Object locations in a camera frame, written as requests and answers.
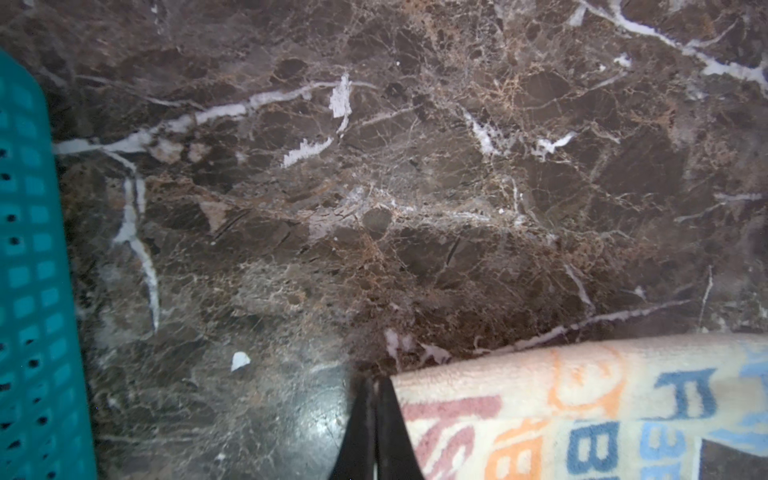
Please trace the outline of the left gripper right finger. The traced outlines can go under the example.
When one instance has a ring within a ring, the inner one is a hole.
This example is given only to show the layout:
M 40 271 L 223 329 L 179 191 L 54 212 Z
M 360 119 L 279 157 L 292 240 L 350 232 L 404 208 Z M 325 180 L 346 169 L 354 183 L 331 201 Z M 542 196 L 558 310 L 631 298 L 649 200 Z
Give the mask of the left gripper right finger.
M 375 381 L 375 472 L 379 480 L 424 480 L 393 383 Z

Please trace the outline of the teal plastic basket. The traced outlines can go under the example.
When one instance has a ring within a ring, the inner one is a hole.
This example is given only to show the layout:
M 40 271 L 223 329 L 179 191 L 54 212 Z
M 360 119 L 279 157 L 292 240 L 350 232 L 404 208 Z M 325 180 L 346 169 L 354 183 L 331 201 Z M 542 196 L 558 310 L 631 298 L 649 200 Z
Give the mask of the teal plastic basket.
M 94 479 L 47 103 L 1 55 L 1 476 Z

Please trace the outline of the cream rabbit print towel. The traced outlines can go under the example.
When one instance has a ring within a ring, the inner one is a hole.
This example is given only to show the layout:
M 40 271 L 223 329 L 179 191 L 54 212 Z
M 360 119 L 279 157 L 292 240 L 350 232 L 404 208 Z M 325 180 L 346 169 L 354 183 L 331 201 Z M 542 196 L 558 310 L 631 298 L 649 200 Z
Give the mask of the cream rabbit print towel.
M 557 346 L 393 378 L 428 479 L 695 479 L 704 441 L 767 453 L 767 339 Z

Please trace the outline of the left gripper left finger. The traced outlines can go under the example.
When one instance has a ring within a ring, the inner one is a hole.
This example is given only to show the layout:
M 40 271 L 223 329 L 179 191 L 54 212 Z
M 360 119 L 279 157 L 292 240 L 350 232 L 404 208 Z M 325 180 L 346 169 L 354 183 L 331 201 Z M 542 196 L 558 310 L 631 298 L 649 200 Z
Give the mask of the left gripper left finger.
M 330 480 L 372 480 L 375 466 L 374 381 L 364 380 L 353 403 Z

